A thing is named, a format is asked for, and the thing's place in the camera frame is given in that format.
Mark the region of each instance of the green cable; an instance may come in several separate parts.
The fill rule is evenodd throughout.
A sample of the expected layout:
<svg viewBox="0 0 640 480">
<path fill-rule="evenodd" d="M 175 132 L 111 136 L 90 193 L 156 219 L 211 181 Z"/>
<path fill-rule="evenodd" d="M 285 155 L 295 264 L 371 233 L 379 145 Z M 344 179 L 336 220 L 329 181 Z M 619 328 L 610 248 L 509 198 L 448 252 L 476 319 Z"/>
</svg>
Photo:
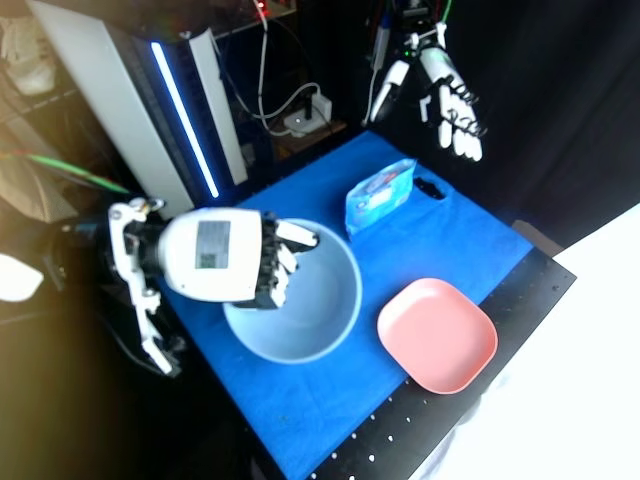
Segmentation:
<svg viewBox="0 0 640 480">
<path fill-rule="evenodd" d="M 451 11 L 451 4 L 453 0 L 447 1 L 447 8 L 444 9 L 444 14 L 442 15 L 442 23 L 447 23 L 447 18 L 449 18 L 449 11 Z"/>
<path fill-rule="evenodd" d="M 117 183 L 112 182 L 111 180 L 107 180 L 106 178 L 102 178 L 97 175 L 94 175 L 93 173 L 83 168 L 77 167 L 75 165 L 71 165 L 70 163 L 63 162 L 62 160 L 56 160 L 55 158 L 49 158 L 43 155 L 34 155 L 30 153 L 28 153 L 26 156 L 29 157 L 34 162 L 38 162 L 48 167 L 57 168 L 58 170 L 72 173 L 85 180 L 93 182 L 96 185 L 100 185 L 101 187 L 104 187 L 107 190 L 110 190 L 112 192 L 130 193 L 129 190 L 118 185 Z"/>
</svg>

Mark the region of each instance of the square pink dish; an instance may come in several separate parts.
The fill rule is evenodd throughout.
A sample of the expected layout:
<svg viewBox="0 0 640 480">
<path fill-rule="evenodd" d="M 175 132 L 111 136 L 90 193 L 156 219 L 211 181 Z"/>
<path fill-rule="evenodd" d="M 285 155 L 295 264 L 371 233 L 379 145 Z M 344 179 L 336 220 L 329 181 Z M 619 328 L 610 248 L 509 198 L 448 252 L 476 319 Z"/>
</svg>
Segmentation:
<svg viewBox="0 0 640 480">
<path fill-rule="evenodd" d="M 378 317 L 382 345 L 423 388 L 463 390 L 496 353 L 489 317 L 453 285 L 422 278 L 408 285 Z"/>
</svg>

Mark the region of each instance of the wet wipes package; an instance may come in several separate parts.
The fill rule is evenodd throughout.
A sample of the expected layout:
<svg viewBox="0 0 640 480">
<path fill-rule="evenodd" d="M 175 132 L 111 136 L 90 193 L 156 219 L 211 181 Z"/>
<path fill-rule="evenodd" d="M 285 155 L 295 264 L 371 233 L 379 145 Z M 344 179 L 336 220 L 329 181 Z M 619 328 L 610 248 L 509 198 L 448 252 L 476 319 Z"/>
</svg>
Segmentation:
<svg viewBox="0 0 640 480">
<path fill-rule="evenodd" d="M 388 215 L 409 198 L 415 167 L 415 160 L 400 160 L 351 189 L 345 218 L 349 236 Z"/>
</svg>

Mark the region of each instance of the blue mat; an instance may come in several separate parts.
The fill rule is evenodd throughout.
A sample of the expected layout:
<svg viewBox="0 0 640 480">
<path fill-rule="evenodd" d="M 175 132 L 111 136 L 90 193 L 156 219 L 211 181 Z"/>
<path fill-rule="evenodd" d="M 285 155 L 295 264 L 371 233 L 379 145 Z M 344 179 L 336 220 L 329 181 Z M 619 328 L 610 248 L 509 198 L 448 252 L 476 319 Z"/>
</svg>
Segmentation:
<svg viewBox="0 0 640 480">
<path fill-rule="evenodd" d="M 386 141 L 365 132 L 240 206 L 315 220 L 346 238 L 347 192 L 401 158 Z M 480 303 L 531 249 L 428 170 L 418 167 L 416 176 L 434 182 L 446 199 L 433 200 L 414 188 L 407 203 L 353 238 L 363 279 L 362 310 L 349 337 L 320 360 L 296 366 L 262 360 L 234 337 L 219 305 L 168 292 L 207 361 L 289 479 L 308 476 L 406 378 L 376 333 L 387 301 L 413 280 L 437 277 Z"/>
</svg>

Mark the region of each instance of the bowl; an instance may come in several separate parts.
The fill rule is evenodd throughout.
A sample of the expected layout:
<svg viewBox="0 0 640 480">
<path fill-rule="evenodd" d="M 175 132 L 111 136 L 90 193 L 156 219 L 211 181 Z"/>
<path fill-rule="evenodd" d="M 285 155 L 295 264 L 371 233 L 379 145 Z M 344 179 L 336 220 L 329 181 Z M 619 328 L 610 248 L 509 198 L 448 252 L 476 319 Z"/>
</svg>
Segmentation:
<svg viewBox="0 0 640 480">
<path fill-rule="evenodd" d="M 378 336 L 418 385 L 440 394 L 466 388 L 498 348 L 489 317 L 437 278 L 416 280 L 387 303 Z"/>
<path fill-rule="evenodd" d="M 277 310 L 223 305 L 231 330 L 256 355 L 278 363 L 316 360 L 335 349 L 355 324 L 362 303 L 360 269 L 348 245 L 327 227 L 287 221 L 316 232 L 313 250 L 296 255 L 287 301 Z"/>
</svg>

